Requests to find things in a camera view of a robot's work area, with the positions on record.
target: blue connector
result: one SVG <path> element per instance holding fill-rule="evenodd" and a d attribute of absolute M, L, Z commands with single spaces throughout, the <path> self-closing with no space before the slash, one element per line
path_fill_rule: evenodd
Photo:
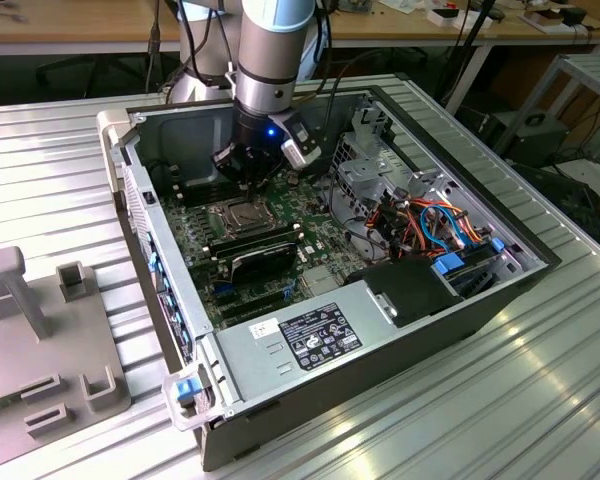
<path fill-rule="evenodd" d="M 158 254 L 156 252 L 153 252 L 151 254 L 151 257 L 149 257 L 149 271 L 151 273 L 156 271 L 156 263 L 158 261 Z"/>
<path fill-rule="evenodd" d="M 504 250 L 505 245 L 504 242 L 502 240 L 500 240 L 498 237 L 494 237 L 491 240 L 491 246 L 495 249 L 496 252 L 500 253 L 501 251 Z"/>
<path fill-rule="evenodd" d="M 193 402 L 194 397 L 204 390 L 202 382 L 198 377 L 180 380 L 176 383 L 176 388 L 178 389 L 176 400 L 183 407 L 190 405 Z"/>
<path fill-rule="evenodd" d="M 464 265 L 462 259 L 458 256 L 457 253 L 447 253 L 445 255 L 440 255 L 436 258 L 433 266 L 442 274 L 446 275 L 452 270 L 456 268 L 460 268 Z"/>

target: blue cable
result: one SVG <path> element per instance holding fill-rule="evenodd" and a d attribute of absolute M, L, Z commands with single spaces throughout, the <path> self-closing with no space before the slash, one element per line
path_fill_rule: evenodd
<path fill-rule="evenodd" d="M 427 228 L 427 220 L 425 218 L 425 214 L 427 213 L 427 209 L 425 208 L 424 210 L 422 210 L 422 213 L 420 214 L 420 226 L 422 227 L 422 233 L 424 233 L 424 236 L 427 237 L 429 240 L 431 240 L 433 243 L 440 245 L 442 248 L 444 248 L 444 251 L 446 253 L 449 253 L 449 247 L 447 247 L 447 245 L 441 241 L 438 240 L 437 238 L 435 238 L 433 235 L 431 235 L 429 233 L 429 229 Z"/>

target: warning label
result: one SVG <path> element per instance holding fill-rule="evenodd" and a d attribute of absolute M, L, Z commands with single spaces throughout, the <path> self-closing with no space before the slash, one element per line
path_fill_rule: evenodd
<path fill-rule="evenodd" d="M 278 326 L 300 368 L 307 371 L 362 346 L 335 303 L 280 322 Z"/>

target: electronic equipment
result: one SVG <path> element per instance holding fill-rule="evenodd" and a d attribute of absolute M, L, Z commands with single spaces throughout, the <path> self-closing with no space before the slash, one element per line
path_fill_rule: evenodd
<path fill-rule="evenodd" d="M 479 12 L 480 10 L 482 10 L 482 4 L 483 4 L 482 0 L 471 0 L 469 2 L 469 6 L 470 6 L 471 10 L 474 10 L 476 12 Z M 498 23 L 502 22 L 502 20 L 504 20 L 506 18 L 505 13 L 498 7 L 491 7 L 489 9 L 489 12 L 487 13 L 487 16 L 491 20 L 495 20 Z"/>
<path fill-rule="evenodd" d="M 327 97 L 298 108 L 312 131 Z M 170 416 L 206 471 L 472 335 L 559 263 L 382 90 L 331 100 L 323 156 L 302 172 L 279 159 L 253 195 L 209 161 L 232 134 L 230 100 L 99 116 L 179 360 Z"/>
<path fill-rule="evenodd" d="M 515 116 L 515 111 L 490 114 L 480 126 L 478 136 L 485 145 L 493 148 Z M 546 166 L 568 133 L 569 129 L 561 121 L 535 109 L 504 150 L 502 158 L 531 167 Z"/>
<path fill-rule="evenodd" d="M 600 244 L 600 196 L 586 183 L 525 165 L 513 168 Z"/>
<path fill-rule="evenodd" d="M 373 7 L 371 0 L 337 0 L 334 3 L 336 3 L 338 10 L 343 12 L 369 13 L 371 7 Z"/>
<path fill-rule="evenodd" d="M 573 27 L 574 25 L 580 25 L 585 17 L 587 16 L 587 11 L 584 8 L 561 8 L 560 15 L 562 15 L 562 23 L 569 27 Z"/>

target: robotic arm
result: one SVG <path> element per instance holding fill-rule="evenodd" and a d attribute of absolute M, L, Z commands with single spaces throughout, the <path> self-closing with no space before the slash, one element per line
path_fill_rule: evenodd
<path fill-rule="evenodd" d="M 233 131 L 229 145 L 213 156 L 218 170 L 253 192 L 266 182 L 282 155 L 295 169 L 308 166 L 320 156 L 320 147 L 300 114 L 291 108 L 291 102 L 309 22 L 314 16 L 314 0 L 194 3 L 242 14 L 237 72 L 232 75 Z M 232 38 L 235 32 L 227 30 L 226 35 Z M 210 42 L 208 46 L 215 52 L 221 49 Z"/>

